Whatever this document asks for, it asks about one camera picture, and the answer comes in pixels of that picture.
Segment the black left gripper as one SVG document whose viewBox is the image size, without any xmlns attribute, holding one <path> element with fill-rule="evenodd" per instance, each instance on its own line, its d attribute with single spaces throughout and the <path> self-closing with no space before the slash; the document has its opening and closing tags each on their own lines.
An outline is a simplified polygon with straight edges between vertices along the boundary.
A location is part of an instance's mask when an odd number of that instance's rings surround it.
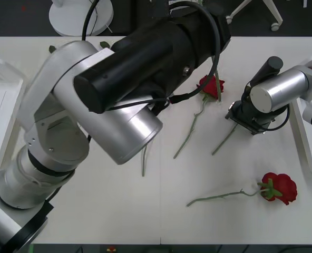
<svg viewBox="0 0 312 253">
<path fill-rule="evenodd" d="M 230 42 L 231 32 L 222 9 L 208 9 L 216 22 L 219 31 L 220 51 L 222 52 Z M 216 53 L 215 32 L 212 30 L 208 19 L 198 11 L 191 14 L 191 39 L 196 63 L 202 64 L 207 58 Z"/>
</svg>

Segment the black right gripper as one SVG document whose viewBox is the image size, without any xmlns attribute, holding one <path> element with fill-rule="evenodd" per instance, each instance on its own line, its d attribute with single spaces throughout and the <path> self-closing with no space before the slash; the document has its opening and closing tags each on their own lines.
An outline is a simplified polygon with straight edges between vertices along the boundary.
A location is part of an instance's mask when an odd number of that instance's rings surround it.
<svg viewBox="0 0 312 253">
<path fill-rule="evenodd" d="M 259 111 L 248 101 L 235 101 L 225 116 L 225 119 L 231 119 L 235 123 L 241 125 L 251 132 L 252 135 L 264 133 L 263 129 L 260 129 L 255 125 L 253 118 L 256 118 Z"/>
</svg>

